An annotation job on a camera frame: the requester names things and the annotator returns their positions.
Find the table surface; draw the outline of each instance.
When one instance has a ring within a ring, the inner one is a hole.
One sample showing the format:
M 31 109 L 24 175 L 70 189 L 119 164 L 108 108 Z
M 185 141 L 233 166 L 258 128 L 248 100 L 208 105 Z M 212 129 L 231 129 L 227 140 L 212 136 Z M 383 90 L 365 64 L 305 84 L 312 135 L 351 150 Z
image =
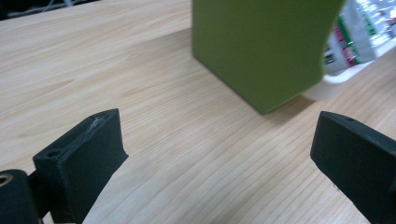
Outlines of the table surface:
M 396 138 L 396 49 L 327 102 L 261 116 L 191 56 L 191 1 L 99 1 L 0 22 L 0 168 L 120 109 L 129 159 L 85 223 L 368 223 L 311 161 L 321 110 Z

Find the wood grain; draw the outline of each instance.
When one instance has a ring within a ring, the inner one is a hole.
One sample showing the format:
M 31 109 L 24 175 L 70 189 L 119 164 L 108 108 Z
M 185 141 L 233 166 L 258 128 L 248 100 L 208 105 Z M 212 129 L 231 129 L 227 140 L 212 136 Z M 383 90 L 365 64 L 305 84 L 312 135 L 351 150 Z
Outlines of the wood grain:
M 318 113 L 396 138 L 396 49 L 328 102 L 260 116 L 191 56 L 191 2 L 113 0 L 0 22 L 0 169 L 120 109 L 130 158 L 85 223 L 368 223 L 309 158 Z

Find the green block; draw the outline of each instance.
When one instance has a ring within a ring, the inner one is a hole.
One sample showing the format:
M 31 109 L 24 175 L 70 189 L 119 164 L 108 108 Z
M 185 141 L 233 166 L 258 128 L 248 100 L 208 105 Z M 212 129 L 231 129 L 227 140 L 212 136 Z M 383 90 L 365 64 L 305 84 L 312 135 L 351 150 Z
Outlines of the green block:
M 344 0 L 194 0 L 194 56 L 260 113 L 323 78 L 323 52 Z

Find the screw hole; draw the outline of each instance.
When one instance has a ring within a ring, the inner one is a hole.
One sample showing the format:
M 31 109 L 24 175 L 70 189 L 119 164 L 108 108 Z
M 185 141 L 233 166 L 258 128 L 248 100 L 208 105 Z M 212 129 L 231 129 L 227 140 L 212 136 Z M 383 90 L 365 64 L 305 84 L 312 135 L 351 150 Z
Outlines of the screw hole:
M 0 188 L 8 184 L 11 179 L 12 175 L 0 175 Z
M 50 158 L 56 157 L 56 156 L 59 156 L 59 154 L 61 154 L 60 151 L 53 151 L 53 152 L 50 152 L 50 153 L 48 154 L 48 157 L 50 157 Z

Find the wooden table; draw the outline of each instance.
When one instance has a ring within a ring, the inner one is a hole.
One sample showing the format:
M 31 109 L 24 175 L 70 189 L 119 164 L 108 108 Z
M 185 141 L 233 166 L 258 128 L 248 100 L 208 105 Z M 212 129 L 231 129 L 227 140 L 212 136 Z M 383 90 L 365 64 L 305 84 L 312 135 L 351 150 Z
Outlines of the wooden table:
M 1 170 L 30 174 L 71 127 L 120 109 L 130 158 L 86 223 L 367 223 L 309 158 L 318 114 L 396 138 L 396 49 L 328 102 L 297 97 L 261 116 L 191 56 L 187 0 L 1 21 L 0 54 Z

